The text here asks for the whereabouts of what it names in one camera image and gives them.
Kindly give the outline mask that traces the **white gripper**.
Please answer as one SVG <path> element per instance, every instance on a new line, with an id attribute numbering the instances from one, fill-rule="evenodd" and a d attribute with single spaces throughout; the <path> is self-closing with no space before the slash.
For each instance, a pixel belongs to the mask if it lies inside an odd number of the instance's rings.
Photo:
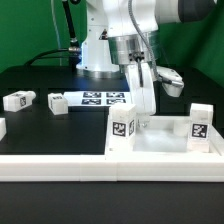
<path id="1" fill-rule="evenodd" d="M 131 101 L 136 105 L 140 126 L 146 128 L 150 123 L 150 116 L 156 112 L 155 93 L 152 71 L 147 63 L 141 64 L 143 86 L 140 86 L 138 65 L 128 65 L 126 78 L 130 89 Z"/>

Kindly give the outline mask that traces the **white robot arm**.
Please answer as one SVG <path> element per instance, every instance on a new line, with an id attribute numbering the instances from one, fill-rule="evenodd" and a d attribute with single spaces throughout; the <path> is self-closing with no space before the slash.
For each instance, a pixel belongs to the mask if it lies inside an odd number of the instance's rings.
<path id="1" fill-rule="evenodd" d="M 87 38 L 78 71 L 94 78 L 126 76 L 137 123 L 146 126 L 156 113 L 153 83 L 178 97 L 180 75 L 156 64 L 158 26 L 204 19 L 217 0 L 87 0 Z"/>

